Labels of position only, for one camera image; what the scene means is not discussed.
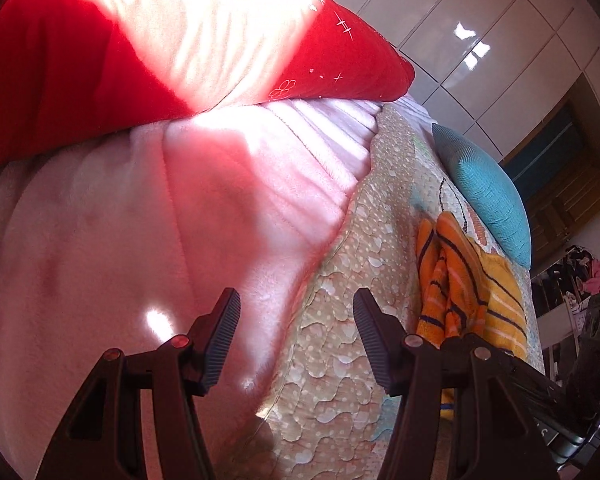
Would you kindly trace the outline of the brown wooden door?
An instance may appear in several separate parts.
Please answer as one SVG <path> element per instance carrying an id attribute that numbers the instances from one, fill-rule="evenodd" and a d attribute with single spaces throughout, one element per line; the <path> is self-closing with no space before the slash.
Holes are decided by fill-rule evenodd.
<path id="1" fill-rule="evenodd" d="M 535 274 L 600 212 L 600 159 L 570 162 L 528 200 L 526 208 Z"/>

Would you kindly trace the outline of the pink fleece blanket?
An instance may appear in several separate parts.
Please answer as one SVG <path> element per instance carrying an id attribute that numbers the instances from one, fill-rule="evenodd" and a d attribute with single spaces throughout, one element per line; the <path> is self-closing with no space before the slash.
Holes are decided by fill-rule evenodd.
<path id="1" fill-rule="evenodd" d="M 288 100 L 155 122 L 0 168 L 0 451 L 21 477 L 102 352 L 158 347 L 227 287 L 242 315 L 196 409 L 214 462 L 370 170 L 379 105 Z"/>

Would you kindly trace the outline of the patchwork quilted bedspread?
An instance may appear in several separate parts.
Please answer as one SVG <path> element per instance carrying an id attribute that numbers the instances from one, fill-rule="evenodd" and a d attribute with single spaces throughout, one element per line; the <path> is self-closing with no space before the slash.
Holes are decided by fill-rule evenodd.
<path id="1" fill-rule="evenodd" d="M 527 362 L 541 364 L 529 271 L 510 260 L 434 152 L 428 112 L 387 105 L 334 246 L 292 317 L 257 427 L 221 464 L 223 479 L 443 479 L 454 391 L 439 348 L 416 334 L 420 220 L 454 214 L 506 259 L 527 318 Z"/>

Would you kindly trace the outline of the yellow striped knit clothing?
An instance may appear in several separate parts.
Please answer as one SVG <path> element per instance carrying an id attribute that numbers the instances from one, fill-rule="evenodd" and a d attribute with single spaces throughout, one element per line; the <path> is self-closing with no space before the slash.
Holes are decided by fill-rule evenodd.
<path id="1" fill-rule="evenodd" d="M 449 211 L 423 218 L 416 237 L 422 308 L 416 334 L 439 348 L 476 334 L 519 359 L 527 350 L 527 318 L 505 258 L 485 252 Z"/>

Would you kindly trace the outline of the cluttered clothes rack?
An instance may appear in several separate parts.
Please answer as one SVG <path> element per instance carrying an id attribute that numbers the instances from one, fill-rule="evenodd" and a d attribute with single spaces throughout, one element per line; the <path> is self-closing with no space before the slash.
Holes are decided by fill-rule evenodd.
<path id="1" fill-rule="evenodd" d="M 577 312 L 585 299 L 600 293 L 600 259 L 585 247 L 572 245 L 531 280 L 536 316 L 561 306 Z"/>

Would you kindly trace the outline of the white glossy wardrobe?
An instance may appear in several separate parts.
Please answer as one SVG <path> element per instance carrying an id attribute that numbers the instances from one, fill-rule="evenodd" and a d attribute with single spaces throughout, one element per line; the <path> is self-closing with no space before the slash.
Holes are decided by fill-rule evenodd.
<path id="1" fill-rule="evenodd" d="M 586 0 L 335 0 L 415 66 L 413 98 L 494 158 L 578 80 L 600 107 L 600 18 Z"/>

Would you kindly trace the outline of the red embroidered pillow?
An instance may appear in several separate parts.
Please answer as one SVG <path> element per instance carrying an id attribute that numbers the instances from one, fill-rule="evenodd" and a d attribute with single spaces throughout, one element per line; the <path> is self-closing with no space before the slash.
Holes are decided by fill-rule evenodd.
<path id="1" fill-rule="evenodd" d="M 334 0 L 0 0 L 0 166 L 227 105 L 391 102 L 414 77 Z"/>

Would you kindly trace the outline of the teal curtain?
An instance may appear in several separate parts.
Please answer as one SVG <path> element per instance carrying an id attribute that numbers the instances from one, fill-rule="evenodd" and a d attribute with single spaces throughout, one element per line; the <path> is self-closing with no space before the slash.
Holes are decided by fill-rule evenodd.
<path id="1" fill-rule="evenodd" d="M 504 171 L 528 202 L 588 148 L 573 107 L 566 103 L 509 162 Z"/>

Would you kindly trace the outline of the blue knit pillow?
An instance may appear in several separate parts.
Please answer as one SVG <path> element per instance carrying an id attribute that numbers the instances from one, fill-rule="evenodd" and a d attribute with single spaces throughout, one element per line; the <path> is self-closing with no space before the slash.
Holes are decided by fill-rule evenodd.
<path id="1" fill-rule="evenodd" d="M 451 128 L 432 124 L 431 132 L 436 153 L 455 186 L 506 256 L 530 270 L 530 224 L 513 181 L 486 151 Z"/>

